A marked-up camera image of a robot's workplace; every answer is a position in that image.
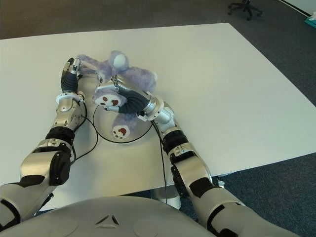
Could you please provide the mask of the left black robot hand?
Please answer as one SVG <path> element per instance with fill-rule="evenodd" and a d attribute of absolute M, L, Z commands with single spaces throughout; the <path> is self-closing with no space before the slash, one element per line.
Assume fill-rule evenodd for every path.
<path fill-rule="evenodd" d="M 64 65 L 61 75 L 61 89 L 63 93 L 78 92 L 78 71 L 80 68 L 79 58 L 70 58 Z"/>

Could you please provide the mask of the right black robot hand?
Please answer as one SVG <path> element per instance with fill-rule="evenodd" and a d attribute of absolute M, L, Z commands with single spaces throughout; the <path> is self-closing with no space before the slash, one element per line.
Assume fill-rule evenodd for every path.
<path fill-rule="evenodd" d="M 153 95 L 115 75 L 95 88 L 93 101 L 106 111 L 136 114 L 145 111 L 153 101 Z"/>

